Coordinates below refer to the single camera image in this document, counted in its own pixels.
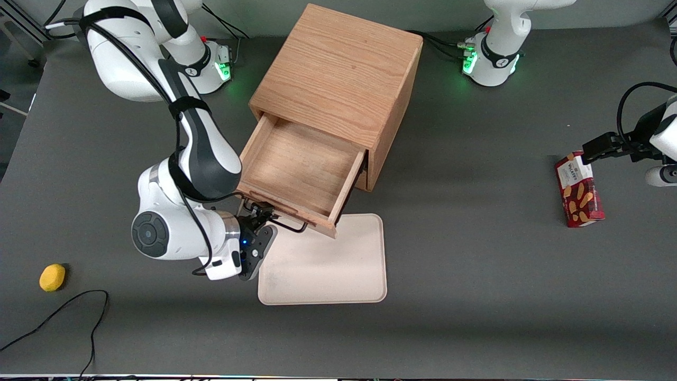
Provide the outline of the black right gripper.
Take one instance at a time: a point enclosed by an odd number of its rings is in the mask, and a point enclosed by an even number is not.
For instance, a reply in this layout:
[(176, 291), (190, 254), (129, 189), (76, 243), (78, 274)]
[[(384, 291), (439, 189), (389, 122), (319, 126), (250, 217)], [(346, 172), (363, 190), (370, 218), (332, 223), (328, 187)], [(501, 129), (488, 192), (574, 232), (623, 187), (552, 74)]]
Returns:
[(261, 224), (278, 219), (274, 209), (260, 209), (258, 204), (242, 204), (237, 217), (240, 226), (240, 279), (254, 279), (260, 265), (260, 242), (256, 229)]

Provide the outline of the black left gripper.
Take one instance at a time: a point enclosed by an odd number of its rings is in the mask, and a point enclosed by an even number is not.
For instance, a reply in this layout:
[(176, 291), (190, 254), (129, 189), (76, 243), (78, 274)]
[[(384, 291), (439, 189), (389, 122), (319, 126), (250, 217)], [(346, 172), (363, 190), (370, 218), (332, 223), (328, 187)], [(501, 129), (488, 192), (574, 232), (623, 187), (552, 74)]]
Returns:
[(631, 161), (651, 159), (668, 162), (666, 156), (649, 142), (653, 135), (663, 133), (667, 128), (668, 121), (663, 120), (666, 109), (667, 106), (663, 103), (638, 119), (634, 129), (634, 142), (640, 144), (640, 151), (626, 135), (619, 137), (617, 133), (603, 133), (582, 145), (583, 164), (587, 166), (600, 159), (620, 157), (624, 155), (624, 151)]

